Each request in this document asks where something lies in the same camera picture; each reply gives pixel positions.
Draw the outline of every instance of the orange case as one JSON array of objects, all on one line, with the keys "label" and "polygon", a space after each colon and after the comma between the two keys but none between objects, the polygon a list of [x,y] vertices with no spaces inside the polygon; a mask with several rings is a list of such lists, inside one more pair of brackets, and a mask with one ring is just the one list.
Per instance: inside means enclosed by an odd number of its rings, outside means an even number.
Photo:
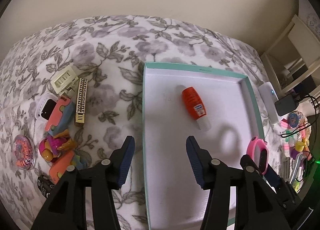
[{"label": "orange case", "polygon": [[66,171],[74,155],[75,153],[73,151],[68,151],[58,158],[58,160],[51,166],[49,175],[52,178],[53,183],[57,184],[60,179],[58,177],[58,173],[60,172],[63,174]]}]

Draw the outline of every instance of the round container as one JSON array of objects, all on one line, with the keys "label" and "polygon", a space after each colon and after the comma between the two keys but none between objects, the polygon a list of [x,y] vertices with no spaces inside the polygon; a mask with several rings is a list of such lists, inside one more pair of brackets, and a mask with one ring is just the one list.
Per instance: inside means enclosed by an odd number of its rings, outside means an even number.
[{"label": "round container", "polygon": [[35,150],[28,137],[17,135],[13,140],[13,162],[18,169],[32,169],[35,164]]},{"label": "round container", "polygon": [[303,118],[302,112],[295,111],[289,115],[288,122],[291,128],[296,128]]}]

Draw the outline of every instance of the glue stick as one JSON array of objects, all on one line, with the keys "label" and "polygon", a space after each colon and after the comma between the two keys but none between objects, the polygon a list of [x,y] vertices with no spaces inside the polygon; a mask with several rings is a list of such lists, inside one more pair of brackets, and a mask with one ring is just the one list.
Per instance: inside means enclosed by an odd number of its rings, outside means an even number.
[{"label": "glue stick", "polygon": [[193,87],[186,88],[182,91],[182,100],[188,113],[197,121],[203,131],[211,129],[211,124],[207,116],[204,104]]}]

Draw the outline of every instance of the white charger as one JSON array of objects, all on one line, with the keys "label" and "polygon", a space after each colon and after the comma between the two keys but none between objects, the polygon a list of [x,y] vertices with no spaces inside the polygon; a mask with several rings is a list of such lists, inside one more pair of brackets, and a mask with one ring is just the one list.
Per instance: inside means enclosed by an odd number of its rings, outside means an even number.
[{"label": "white charger", "polygon": [[258,87],[258,90],[267,109],[271,124],[280,122],[282,120],[282,117],[278,115],[275,107],[275,102],[278,101],[278,97],[271,83],[263,83]]}]

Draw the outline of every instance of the pink toy figure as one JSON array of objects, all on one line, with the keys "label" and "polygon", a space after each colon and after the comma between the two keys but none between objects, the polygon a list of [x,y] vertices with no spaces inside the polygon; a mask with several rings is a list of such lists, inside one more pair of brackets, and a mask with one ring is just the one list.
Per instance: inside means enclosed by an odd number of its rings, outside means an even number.
[{"label": "pink toy figure", "polygon": [[71,139],[69,131],[65,130],[54,137],[48,134],[47,138],[40,142],[39,152],[46,161],[54,162],[62,150],[74,149],[76,146],[77,144]]}]

